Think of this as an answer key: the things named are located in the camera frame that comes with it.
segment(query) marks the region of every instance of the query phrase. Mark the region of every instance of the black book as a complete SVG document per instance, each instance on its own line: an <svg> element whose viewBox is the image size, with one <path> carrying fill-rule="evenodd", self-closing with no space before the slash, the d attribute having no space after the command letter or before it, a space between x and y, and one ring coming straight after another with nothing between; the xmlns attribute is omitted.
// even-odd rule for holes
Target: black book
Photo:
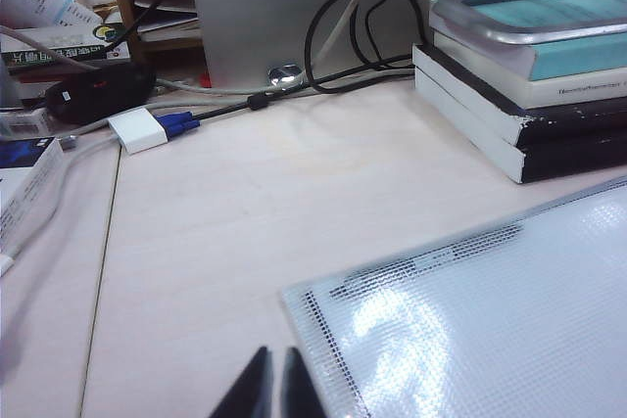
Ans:
<svg viewBox="0 0 627 418"><path fill-rule="evenodd" d="M416 57L420 55L427 58L430 56L426 56L421 51L414 52L414 59L420 59L416 63L422 66L426 63ZM498 133L494 127L489 126L484 116L474 113L470 107L465 106L451 93L451 89L458 88L460 84L467 87L465 83L453 76L446 76L444 82L440 83L425 70L416 68L417 91L493 164L517 183L528 183L627 163L627 126L597 130L597 132L583 132L577 136L563 137L562 135L561 138L553 136L552 139L544 141L525 143L522 139L517 139L514 145L506 141L503 133ZM529 119L521 120L524 116L511 116L509 124L524 123L518 126L519 135L526 134L524 129L529 127L530 122L535 122ZM550 133L546 127L544 129L547 134Z"/></svg>
<svg viewBox="0 0 627 418"><path fill-rule="evenodd" d="M627 97L525 110L437 48L414 47L413 62L513 146L627 129Z"/></svg>

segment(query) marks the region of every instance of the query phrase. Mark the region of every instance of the desk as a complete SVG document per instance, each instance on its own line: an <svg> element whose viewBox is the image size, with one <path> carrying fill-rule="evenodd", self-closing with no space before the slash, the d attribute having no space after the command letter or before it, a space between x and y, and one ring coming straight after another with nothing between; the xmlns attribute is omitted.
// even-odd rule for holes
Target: desk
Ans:
<svg viewBox="0 0 627 418"><path fill-rule="evenodd" d="M296 342L281 288L626 169L518 186L421 102L411 81L290 100L124 155L83 416L208 416L260 345L274 351L279 416L284 353Z"/></svg>
<svg viewBox="0 0 627 418"><path fill-rule="evenodd" d="M119 157L109 146L77 165L57 217L2 278L3 417L78 413Z"/></svg>

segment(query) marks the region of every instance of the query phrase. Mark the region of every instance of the transparent plastic folder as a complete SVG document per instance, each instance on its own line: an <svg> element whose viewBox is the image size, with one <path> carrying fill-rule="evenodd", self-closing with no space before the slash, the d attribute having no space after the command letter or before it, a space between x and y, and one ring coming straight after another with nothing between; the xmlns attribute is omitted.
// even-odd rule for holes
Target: transparent plastic folder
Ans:
<svg viewBox="0 0 627 418"><path fill-rule="evenodd" d="M284 299L328 418L627 416L627 178Z"/></svg>

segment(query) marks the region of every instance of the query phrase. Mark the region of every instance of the black cable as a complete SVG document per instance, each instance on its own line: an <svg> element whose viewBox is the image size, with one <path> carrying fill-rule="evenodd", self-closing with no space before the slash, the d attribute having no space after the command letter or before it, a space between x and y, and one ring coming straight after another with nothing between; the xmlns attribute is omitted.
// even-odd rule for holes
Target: black cable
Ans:
<svg viewBox="0 0 627 418"><path fill-rule="evenodd" d="M358 17L359 7L360 7L359 5L355 7L355 10L351 13L351 19L349 22L349 25L350 25L349 35L351 38L351 46L353 47L353 51L355 52L355 55L362 62L362 64L370 65L370 68L374 70L383 70L382 67L372 66L372 62L370 61L369 58L365 56L365 54L362 51L362 48L360 47L359 41L357 40L357 17Z"/></svg>
<svg viewBox="0 0 627 418"><path fill-rule="evenodd" d="M353 90L357 90L364 86L373 85L375 83L381 82L382 80L385 80L385 77L376 77L376 78L365 80L361 84L350 84L350 85L344 85L344 86L335 87L335 88L325 88L320 85L319 80L316 80L314 78L314 67L312 64L312 45L314 42L315 30L317 29L322 17L324 17L326 12L337 1L339 0L327 0L324 3L324 5L320 7L320 9L315 13L315 16L313 17L312 23L310 24L310 27L307 31L307 36L305 38L305 74L307 75L309 86L320 93L346 93L346 92L351 92ZM418 1L417 0L408 0L408 1L410 2L413 12L415 14L420 38L426 37L425 32L424 32L424 24L422 23L422 12L420 11L420 6L418 5ZM368 65L364 65L364 66L367 69L371 69L371 65L372 63Z"/></svg>
<svg viewBox="0 0 627 418"><path fill-rule="evenodd" d="M409 54L405 54L402 56L396 56L393 58L386 58L384 59L380 64L387 64L387 63L397 63L399 61L406 61L407 59L410 59L411 55ZM370 70L369 66L359 66L357 68L352 68L352 69L348 69L348 70L342 70L341 72L336 72L333 73L331 75L327 75L323 78L320 78L317 80L318 83L326 83L326 82L331 82L333 80L338 80L340 78L344 78L344 77L348 77L349 75L353 75L355 73L360 73L360 72L364 72L366 70ZM397 77L403 77L403 76L412 76L413 72L408 72L407 75L405 74L398 74L398 75L391 75L389 77L381 77L383 79L388 79L388 78L397 78ZM363 80L362 82L358 82L357 84L355 84L358 86L358 88L365 88L366 86L369 85L373 85L372 83L369 83L368 80ZM285 90L281 90L278 92L273 92L273 93L259 93L257 95L252 95L251 97L248 97L248 99L246 100L246 102L242 102L242 103L238 103L235 105L229 105L228 107L223 107L217 110L212 110L210 112L206 112L206 113L198 113L197 115L193 116L193 119L198 119L198 120L203 120L203 119L211 119L213 117L218 117L218 116L224 116L224 115L228 115L231 113L236 113L236 112L241 112L243 110L246 109L251 109L251 110L260 110L262 108L267 107L271 102L288 97L294 93L300 92L302 90L305 90L307 88L309 88L310 85L306 82L300 84L300 85L296 85L293 87L290 87L288 89Z"/></svg>
<svg viewBox="0 0 627 418"><path fill-rule="evenodd" d="M372 34L372 29L370 27L370 17L372 16L372 14L374 13L375 10L377 10L378 8L380 8L383 4L385 4L388 0L380 0L379 2L377 2L374 6L372 6L368 12L365 15L365 29L366 29L366 34L368 37L368 40L370 42L370 45L372 46L372 49L374 50L374 53L376 54L377 60L380 62L383 58L381 56L381 52L376 44L376 41L374 40L374 35ZM369 65L369 64L373 64L370 59L368 59L365 56L365 53L363 52L362 48L360 47L359 41L357 39L357 18L358 18L358 14L357 14L357 9L355 9L355 11L353 12L353 14L351 15L351 22L350 22L350 37L351 37L351 46L353 47L353 51L355 53L355 55L358 57L358 59L360 61L362 61L362 64L364 65ZM423 43L427 43L426 37L421 36L420 40ZM386 68L385 69L396 69L394 66L390 66L390 65L384 65Z"/></svg>
<svg viewBox="0 0 627 418"><path fill-rule="evenodd" d="M242 110L246 110L248 108L248 103L238 103L236 105L229 105L228 107L218 108L217 110L211 110L206 113L198 113L197 115L193 115L193 119L198 119L199 121L203 119L211 119L212 117L218 117L223 115L228 115L229 113L241 112Z"/></svg>
<svg viewBox="0 0 627 418"><path fill-rule="evenodd" d="M376 41L374 40L374 35L372 34L372 27L370 25L370 18L372 17L372 14L378 9L380 8L382 5L384 5L388 0L380 0L379 2L377 2L376 4L374 4L365 14L365 32L366 35L368 37L368 41L370 42L370 45L372 46L372 49L374 50L374 54L376 54L376 57L379 61L381 61L382 57L381 57L381 52L379 51L379 48L376 44ZM420 34L420 41L422 41L422 44L427 44L427 39L426 39L426 35L424 34L424 31L422 32L422 34Z"/></svg>
<svg viewBox="0 0 627 418"><path fill-rule="evenodd" d="M146 10L144 10L141 13L141 15L139 15L139 17L135 19L135 22L133 22L133 24L127 30L125 30L121 36L119 36L114 42L105 46L103 49L100 49L93 53L80 54L78 56L74 56L72 59L74 59L75 61L90 61L94 59L101 59L103 54L106 55L107 53L116 49L124 41L126 41L130 37L131 34L137 31L137 28L142 24L146 16L152 14L155 10L157 10L161 6L161 4L164 3L164 1L165 0L154 0L154 2L150 4L150 6ZM53 60L52 62L48 62L44 64L25 66L23 68L15 68L14 70L12 70L12 73L22 73L22 72L31 71L31 70L47 68L53 65L55 62L56 61Z"/></svg>

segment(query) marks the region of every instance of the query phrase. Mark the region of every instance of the teal book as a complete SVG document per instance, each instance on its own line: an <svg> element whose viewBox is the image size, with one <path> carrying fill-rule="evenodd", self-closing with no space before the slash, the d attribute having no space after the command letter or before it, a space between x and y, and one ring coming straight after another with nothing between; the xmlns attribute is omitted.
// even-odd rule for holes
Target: teal book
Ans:
<svg viewBox="0 0 627 418"><path fill-rule="evenodd" d="M475 7L483 15L513 26L627 18L627 0L516 0ZM544 80L627 67L627 33L534 45L510 45L479 37L431 13L434 29L523 76Z"/></svg>

